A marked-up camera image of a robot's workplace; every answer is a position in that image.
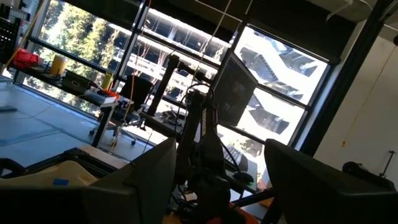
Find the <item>office chair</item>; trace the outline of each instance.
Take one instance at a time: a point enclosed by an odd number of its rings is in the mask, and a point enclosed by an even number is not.
[[[127,82],[123,86],[119,95],[130,99],[132,79],[133,75],[127,76]],[[114,137],[122,133],[133,139],[131,141],[132,145],[136,144],[137,138],[133,134],[130,134],[129,132],[123,130],[123,127],[137,126],[139,124],[139,121],[141,120],[139,113],[148,107],[147,105],[145,105],[145,103],[148,101],[153,89],[154,85],[150,81],[145,80],[141,77],[134,77],[134,88],[132,92],[132,101],[134,102],[134,104],[130,106],[126,119],[124,120],[126,108],[116,107],[111,117],[111,123],[113,123],[115,126],[110,126],[106,128],[107,130],[113,130]],[[90,135],[94,135],[96,130],[97,128],[91,130]]]

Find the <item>metal pole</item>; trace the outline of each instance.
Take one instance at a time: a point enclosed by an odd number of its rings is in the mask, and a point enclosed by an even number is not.
[[[169,84],[169,81],[173,75],[173,72],[178,67],[178,63],[180,63],[180,58],[178,56],[176,56],[176,55],[169,56],[169,63],[167,64],[167,68],[162,77],[162,81],[160,82],[160,85],[156,90],[154,99],[152,100],[152,103],[150,104],[150,107],[149,107],[148,113],[147,113],[148,115],[150,115],[150,116],[155,115],[157,107],[159,106],[159,103],[163,97],[163,94],[167,88],[167,85]]]

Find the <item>computer monitor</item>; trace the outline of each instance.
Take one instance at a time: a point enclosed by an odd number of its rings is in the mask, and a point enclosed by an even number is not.
[[[230,49],[218,72],[220,77],[214,84],[218,123],[237,126],[258,81]]]

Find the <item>blue tape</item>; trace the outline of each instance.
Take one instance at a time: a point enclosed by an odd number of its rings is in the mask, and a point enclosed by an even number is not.
[[[69,184],[69,180],[66,180],[66,179],[55,178],[54,181],[52,182],[52,185],[67,186],[68,184]]]

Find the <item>yellow container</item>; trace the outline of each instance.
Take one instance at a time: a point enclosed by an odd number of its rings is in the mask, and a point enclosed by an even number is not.
[[[104,82],[102,83],[101,87],[103,90],[108,90],[112,84],[113,73],[106,72]]]
[[[61,55],[54,56],[54,60],[52,61],[50,68],[50,74],[62,75],[63,71],[65,71],[65,67],[67,66],[67,62],[68,60]]]

